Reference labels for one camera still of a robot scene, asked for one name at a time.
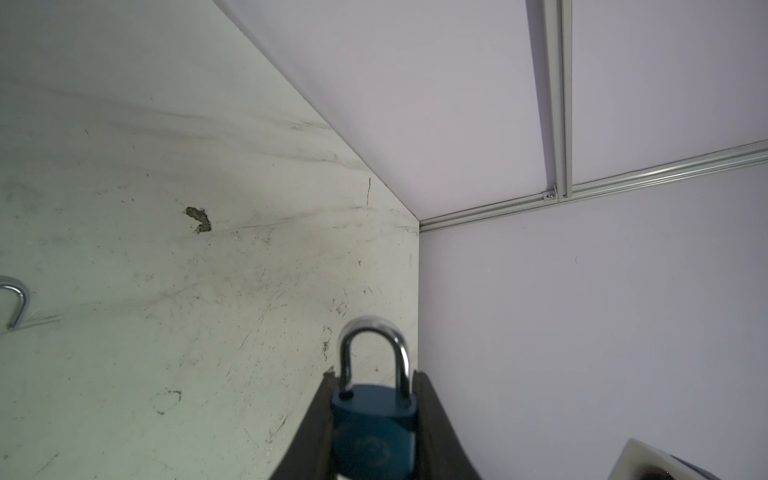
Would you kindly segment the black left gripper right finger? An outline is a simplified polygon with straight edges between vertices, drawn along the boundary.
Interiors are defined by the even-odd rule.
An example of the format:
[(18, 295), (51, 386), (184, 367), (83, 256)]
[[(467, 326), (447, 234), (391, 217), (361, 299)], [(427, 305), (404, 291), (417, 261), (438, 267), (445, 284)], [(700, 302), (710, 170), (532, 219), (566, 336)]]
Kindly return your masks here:
[(476, 479), (481, 476), (465, 453), (429, 378), (421, 371), (413, 375), (418, 400), (416, 479)]

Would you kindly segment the black padlock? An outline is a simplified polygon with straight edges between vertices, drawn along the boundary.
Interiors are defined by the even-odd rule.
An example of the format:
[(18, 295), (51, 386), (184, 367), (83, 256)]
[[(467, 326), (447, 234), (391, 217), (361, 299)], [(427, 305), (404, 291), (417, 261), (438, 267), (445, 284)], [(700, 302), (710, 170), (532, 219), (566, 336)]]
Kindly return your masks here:
[(7, 329), (9, 331), (17, 330), (22, 324), (30, 304), (30, 290), (21, 280), (10, 276), (1, 277), (0, 287), (2, 290), (14, 293), (16, 296), (15, 307), (7, 323)]

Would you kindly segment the small blue padlock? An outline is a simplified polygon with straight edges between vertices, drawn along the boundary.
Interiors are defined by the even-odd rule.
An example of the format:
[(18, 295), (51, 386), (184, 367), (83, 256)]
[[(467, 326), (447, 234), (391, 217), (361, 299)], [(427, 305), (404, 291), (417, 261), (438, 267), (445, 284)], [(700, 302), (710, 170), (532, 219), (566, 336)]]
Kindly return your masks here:
[[(363, 333), (383, 337), (392, 347), (392, 387), (355, 384), (352, 344)], [(332, 458), (347, 479), (412, 479), (416, 471), (418, 401), (411, 390), (407, 341), (392, 322), (378, 316), (350, 321), (339, 337), (340, 376), (331, 408)]]

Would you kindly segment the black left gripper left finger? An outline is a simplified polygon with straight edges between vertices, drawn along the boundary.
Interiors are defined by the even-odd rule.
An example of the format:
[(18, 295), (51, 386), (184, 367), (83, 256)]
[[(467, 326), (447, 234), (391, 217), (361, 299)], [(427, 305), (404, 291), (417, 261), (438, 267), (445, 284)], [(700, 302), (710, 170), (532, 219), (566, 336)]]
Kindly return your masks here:
[(270, 476), (271, 480), (337, 478), (332, 458), (332, 398), (337, 385), (338, 379), (332, 371), (323, 374), (291, 444)]

